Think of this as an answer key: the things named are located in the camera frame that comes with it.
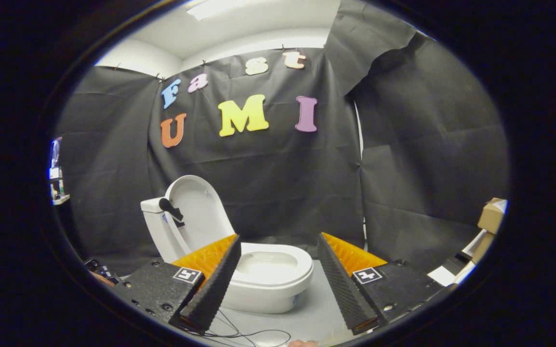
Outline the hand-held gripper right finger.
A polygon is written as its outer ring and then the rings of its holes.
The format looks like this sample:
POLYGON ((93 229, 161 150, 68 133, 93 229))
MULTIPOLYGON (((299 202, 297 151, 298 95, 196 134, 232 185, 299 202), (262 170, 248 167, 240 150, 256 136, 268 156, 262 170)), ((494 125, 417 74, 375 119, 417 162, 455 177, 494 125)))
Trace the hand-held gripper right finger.
POLYGON ((328 233, 318 235, 317 254, 353 334, 393 323, 437 298, 444 289, 406 260, 385 261, 328 233))

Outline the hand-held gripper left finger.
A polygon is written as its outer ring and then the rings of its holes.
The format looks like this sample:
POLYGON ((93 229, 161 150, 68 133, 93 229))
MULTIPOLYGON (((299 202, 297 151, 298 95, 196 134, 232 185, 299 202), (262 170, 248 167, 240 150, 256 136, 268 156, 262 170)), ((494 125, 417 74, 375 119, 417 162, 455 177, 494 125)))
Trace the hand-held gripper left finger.
POLYGON ((209 330, 241 256, 236 234, 174 262, 152 260, 114 285, 114 293, 162 323, 192 333, 209 330))

